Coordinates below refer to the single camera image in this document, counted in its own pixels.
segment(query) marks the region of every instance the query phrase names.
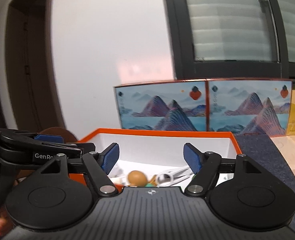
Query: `crosshair symbol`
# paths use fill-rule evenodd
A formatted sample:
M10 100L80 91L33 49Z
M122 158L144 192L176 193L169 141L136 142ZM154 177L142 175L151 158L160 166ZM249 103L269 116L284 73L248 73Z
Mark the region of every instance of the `crosshair symbol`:
M155 193L158 193L158 191L154 190L154 189L150 189L149 191L147 191L148 194L153 195Z

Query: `dark blue mat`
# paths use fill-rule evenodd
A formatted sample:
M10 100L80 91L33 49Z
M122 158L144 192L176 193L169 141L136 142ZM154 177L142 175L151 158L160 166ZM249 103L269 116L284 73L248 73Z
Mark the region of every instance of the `dark blue mat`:
M295 192L295 176L267 135L243 135L235 138L242 153L250 156ZM295 231L295 215L290 227Z

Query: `silver screw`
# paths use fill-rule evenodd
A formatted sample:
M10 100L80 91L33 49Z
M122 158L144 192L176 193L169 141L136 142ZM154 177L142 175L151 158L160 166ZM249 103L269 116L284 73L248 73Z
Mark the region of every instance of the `silver screw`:
M201 193L203 191L203 187L200 185L190 185L187 190L192 193Z
M100 192L104 193L104 194L109 194L115 191L115 187L111 186L111 185L105 185L100 187Z

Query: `blue box with mountain illustration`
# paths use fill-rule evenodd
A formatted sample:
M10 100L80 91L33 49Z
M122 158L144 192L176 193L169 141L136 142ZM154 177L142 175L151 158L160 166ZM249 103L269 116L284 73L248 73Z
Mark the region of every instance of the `blue box with mountain illustration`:
M206 131L205 81L115 88L123 129Z
M285 135L291 90L291 81L209 81L210 130Z

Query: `window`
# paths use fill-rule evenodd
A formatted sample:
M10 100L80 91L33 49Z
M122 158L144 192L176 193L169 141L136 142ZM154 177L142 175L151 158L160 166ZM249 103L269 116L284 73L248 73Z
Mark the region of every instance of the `window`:
M295 0L165 0L177 79L295 77Z

